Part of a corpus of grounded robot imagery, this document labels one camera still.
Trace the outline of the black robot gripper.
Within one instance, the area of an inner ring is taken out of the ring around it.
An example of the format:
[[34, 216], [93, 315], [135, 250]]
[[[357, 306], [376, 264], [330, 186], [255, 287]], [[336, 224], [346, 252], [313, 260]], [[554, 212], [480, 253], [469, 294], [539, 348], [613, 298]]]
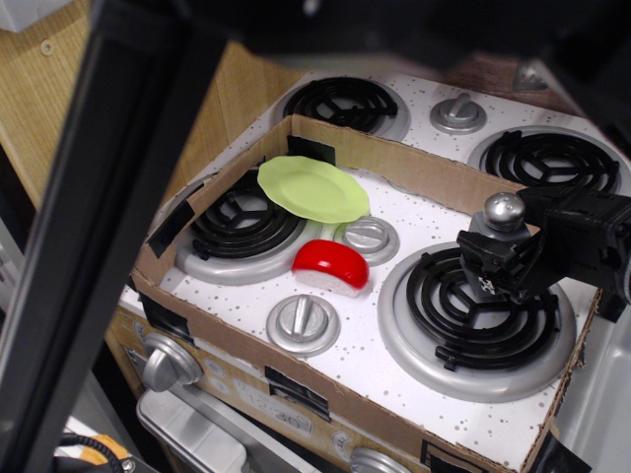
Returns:
[[538, 295], [563, 278], [630, 302], [630, 198], [564, 186], [517, 192], [525, 222], [539, 228], [460, 231], [460, 265], [478, 296]]

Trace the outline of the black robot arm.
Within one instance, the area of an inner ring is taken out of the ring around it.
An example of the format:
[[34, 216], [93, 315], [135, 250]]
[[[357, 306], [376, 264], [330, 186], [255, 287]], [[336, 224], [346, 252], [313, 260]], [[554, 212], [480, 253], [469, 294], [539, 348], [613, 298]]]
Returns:
[[97, 1], [91, 19], [1, 333], [5, 472], [49, 469], [229, 40], [308, 68], [535, 59], [630, 149], [626, 1]]

